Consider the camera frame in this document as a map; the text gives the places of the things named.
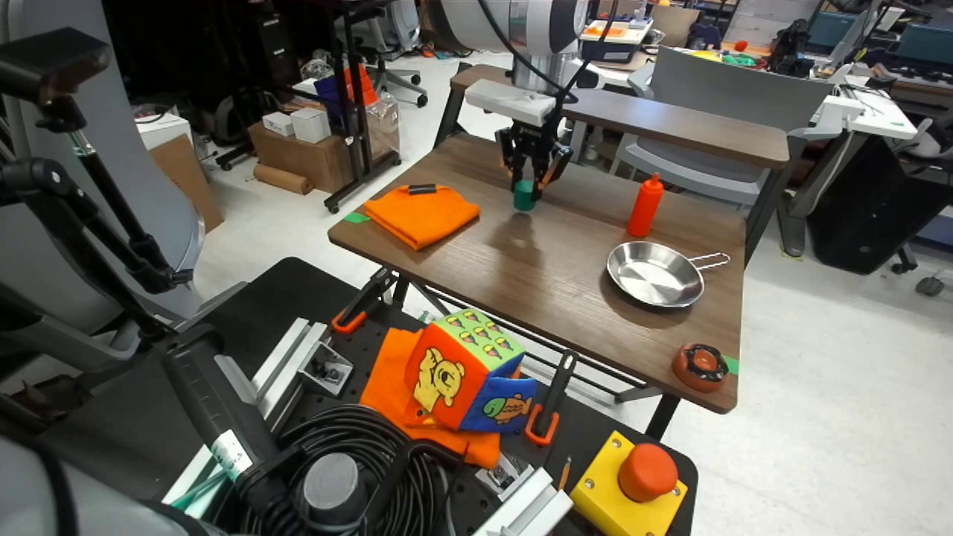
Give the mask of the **black and orange clamp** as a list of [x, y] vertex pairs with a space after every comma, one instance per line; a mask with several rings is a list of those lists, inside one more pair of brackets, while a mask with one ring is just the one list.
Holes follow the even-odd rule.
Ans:
[[534, 403], [524, 428], [524, 435], [537, 447], [548, 447], [557, 435], [561, 414], [558, 411], [566, 397], [569, 381], [574, 376], [578, 353], [567, 350], [555, 367], [548, 390], [542, 403]]
[[354, 295], [354, 298], [331, 319], [331, 330], [351, 334], [365, 322], [374, 309], [383, 303], [383, 296], [395, 284], [395, 272], [381, 267]]

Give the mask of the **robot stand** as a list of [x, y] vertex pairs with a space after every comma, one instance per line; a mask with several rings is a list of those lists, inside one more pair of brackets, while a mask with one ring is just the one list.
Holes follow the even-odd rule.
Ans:
[[[260, 277], [253, 279], [231, 298], [217, 306], [200, 322], [210, 323], [223, 336], [226, 354], [250, 377], [258, 372], [266, 357], [298, 318], [326, 322], [336, 316], [357, 288], [299, 258], [285, 258]], [[336, 336], [334, 349], [355, 366], [341, 400], [303, 391], [296, 407], [278, 429], [291, 430], [306, 418], [337, 403], [356, 403], [367, 384], [372, 362], [377, 356], [385, 327], [411, 330], [419, 322], [394, 307], [381, 306], [360, 329], [344, 339]], [[506, 453], [538, 466], [558, 479], [566, 458], [573, 461], [567, 482], [571, 491], [585, 466], [613, 431], [633, 442], [654, 442], [632, 427], [572, 398], [563, 401], [562, 422], [551, 448], [535, 447], [524, 438], [510, 435], [501, 441]], [[57, 455], [89, 475], [139, 499], [160, 501], [201, 447], [200, 437], [171, 390], [160, 362], [149, 359], [137, 364], [69, 414], [40, 437]], [[678, 466], [678, 476], [686, 477], [689, 490], [668, 536], [690, 536], [698, 489], [698, 469], [687, 456], [664, 447]], [[479, 484], [470, 470], [453, 482], [450, 499], [458, 536], [473, 534], [500, 505], [486, 486]], [[233, 529], [240, 526], [238, 503], [226, 485], [225, 496], [212, 499], [211, 521]], [[596, 536], [585, 519], [571, 512], [555, 530], [557, 536]]]

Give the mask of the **grey round disc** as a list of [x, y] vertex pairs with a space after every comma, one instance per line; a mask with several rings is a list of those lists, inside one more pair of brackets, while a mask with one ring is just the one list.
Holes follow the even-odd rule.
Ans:
[[319, 457], [307, 469], [299, 490], [307, 518], [320, 525], [353, 523], [369, 501], [360, 466], [346, 453]]

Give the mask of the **grey chair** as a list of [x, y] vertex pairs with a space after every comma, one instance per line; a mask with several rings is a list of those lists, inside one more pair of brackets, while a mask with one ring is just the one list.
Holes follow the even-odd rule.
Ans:
[[[674, 48], [660, 48], [654, 63], [634, 71], [628, 85], [640, 98], [775, 127], [792, 141], [831, 139], [844, 129], [844, 110], [823, 108], [835, 89], [830, 82], [752, 70]], [[768, 176], [763, 165], [629, 133], [617, 146], [611, 173], [622, 164], [635, 173], [658, 174], [674, 190], [738, 209], [753, 206]]]

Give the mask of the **orange squeeze bottle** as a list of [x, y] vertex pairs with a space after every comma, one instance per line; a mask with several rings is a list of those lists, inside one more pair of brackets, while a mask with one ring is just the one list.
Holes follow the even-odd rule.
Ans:
[[633, 235], [633, 237], [647, 237], [649, 235], [664, 193], [665, 188], [659, 173], [653, 173], [650, 179], [641, 183], [626, 225], [626, 231], [629, 235]]

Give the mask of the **narrow brown table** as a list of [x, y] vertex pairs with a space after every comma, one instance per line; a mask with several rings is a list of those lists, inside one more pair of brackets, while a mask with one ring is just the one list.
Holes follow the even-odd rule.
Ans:
[[[433, 153], [440, 153], [442, 144], [453, 140], [456, 145], [470, 147], [480, 155], [481, 165], [490, 165], [489, 150], [497, 144], [470, 135], [457, 119], [462, 105], [467, 103], [465, 91], [470, 85], [487, 79], [513, 86], [509, 75], [509, 71], [496, 66], [467, 63], [459, 66], [457, 74], [450, 79], [450, 94], [433, 143]], [[786, 133], [777, 128], [602, 89], [582, 89], [578, 97], [579, 102], [559, 112], [559, 118], [573, 120], [579, 127], [591, 124], [623, 135], [643, 136], [677, 148], [724, 157], [730, 162], [765, 168], [768, 172], [766, 188], [756, 198], [746, 228], [745, 260], [750, 260], [780, 202], [791, 172], [792, 150]]]

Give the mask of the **yellow box with red button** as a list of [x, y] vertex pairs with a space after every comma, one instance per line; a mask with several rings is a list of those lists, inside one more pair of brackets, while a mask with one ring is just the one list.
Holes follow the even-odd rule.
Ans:
[[689, 495], [674, 457], [613, 431], [570, 492], [576, 513], [603, 536], [667, 536]]

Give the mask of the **large cardboard box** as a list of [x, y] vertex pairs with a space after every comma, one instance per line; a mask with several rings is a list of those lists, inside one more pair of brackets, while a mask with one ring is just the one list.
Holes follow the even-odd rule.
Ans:
[[354, 179], [351, 150], [357, 150], [358, 162], [362, 160], [361, 143], [348, 143], [336, 133], [331, 133], [320, 143], [309, 144], [296, 137], [277, 135], [265, 129], [261, 120], [247, 132], [259, 163], [306, 177], [313, 189], [328, 194], [337, 192]]

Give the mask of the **black rolling stand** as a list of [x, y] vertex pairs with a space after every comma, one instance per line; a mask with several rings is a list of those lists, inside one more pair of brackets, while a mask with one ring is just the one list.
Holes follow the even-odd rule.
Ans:
[[360, 73], [361, 56], [355, 45], [353, 26], [374, 15], [394, 0], [296, 0], [320, 10], [320, 30], [327, 31], [331, 55], [331, 96], [312, 95], [295, 89], [299, 62], [287, 24], [272, 0], [206, 0], [212, 14], [215, 35], [225, 63], [229, 95], [238, 124], [247, 130], [277, 105], [264, 104], [267, 95], [276, 98], [300, 96], [329, 105], [337, 112], [336, 133], [348, 150], [351, 178], [324, 201], [331, 214], [351, 194], [380, 176], [388, 165], [398, 165], [394, 150], [372, 156], [370, 128], [366, 115], [370, 100], [365, 98], [372, 83]]

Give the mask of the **aluminium rail bracket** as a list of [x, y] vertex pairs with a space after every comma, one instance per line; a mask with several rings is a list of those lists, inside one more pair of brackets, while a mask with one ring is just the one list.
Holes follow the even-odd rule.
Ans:
[[474, 478], [489, 491], [496, 509], [472, 536], [552, 536], [573, 501], [558, 491], [559, 475], [532, 465], [524, 456], [503, 451], [497, 464], [479, 469]]
[[331, 329], [298, 318], [249, 382], [265, 423], [277, 430], [302, 394], [340, 399], [353, 373], [354, 364], [331, 347]]

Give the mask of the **white desk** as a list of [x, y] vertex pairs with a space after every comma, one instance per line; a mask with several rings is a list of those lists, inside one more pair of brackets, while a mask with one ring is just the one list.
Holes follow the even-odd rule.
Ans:
[[807, 217], [821, 194], [849, 159], [870, 139], [908, 142], [918, 129], [884, 89], [865, 85], [861, 76], [844, 75], [833, 95], [826, 96], [803, 138], [826, 141], [819, 162], [797, 189], [784, 192], [777, 205], [782, 249], [790, 258], [806, 251]]

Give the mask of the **bin with orange contents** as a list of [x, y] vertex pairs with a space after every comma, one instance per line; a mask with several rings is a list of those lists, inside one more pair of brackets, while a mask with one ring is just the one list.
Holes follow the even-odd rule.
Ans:
[[581, 57], [612, 65], [629, 64], [646, 40], [654, 24], [653, 17], [643, 20], [613, 22], [605, 38], [606, 21], [596, 20], [581, 34]]

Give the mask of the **soft picture cube toy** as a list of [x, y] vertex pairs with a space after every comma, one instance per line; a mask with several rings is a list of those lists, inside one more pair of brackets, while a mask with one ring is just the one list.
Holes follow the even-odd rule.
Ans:
[[496, 320], [473, 308], [449, 313], [418, 332], [403, 383], [429, 417], [455, 431], [511, 433], [529, 420], [537, 383], [522, 377], [525, 348]]

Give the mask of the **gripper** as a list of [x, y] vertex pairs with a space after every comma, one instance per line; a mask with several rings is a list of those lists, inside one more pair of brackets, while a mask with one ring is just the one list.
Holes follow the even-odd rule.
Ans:
[[575, 155], [574, 149], [562, 143], [556, 131], [545, 131], [518, 121], [497, 130], [497, 143], [511, 193], [517, 192], [526, 163], [533, 165], [534, 202], [541, 200], [549, 184], [561, 178]]

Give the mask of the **brown paper roll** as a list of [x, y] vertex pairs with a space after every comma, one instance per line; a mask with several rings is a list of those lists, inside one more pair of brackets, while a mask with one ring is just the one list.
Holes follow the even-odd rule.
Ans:
[[299, 174], [285, 172], [285, 170], [276, 169], [276, 167], [266, 166], [259, 163], [253, 169], [253, 177], [259, 182], [271, 185], [276, 188], [286, 190], [300, 196], [306, 196], [313, 190], [313, 184], [309, 179]]

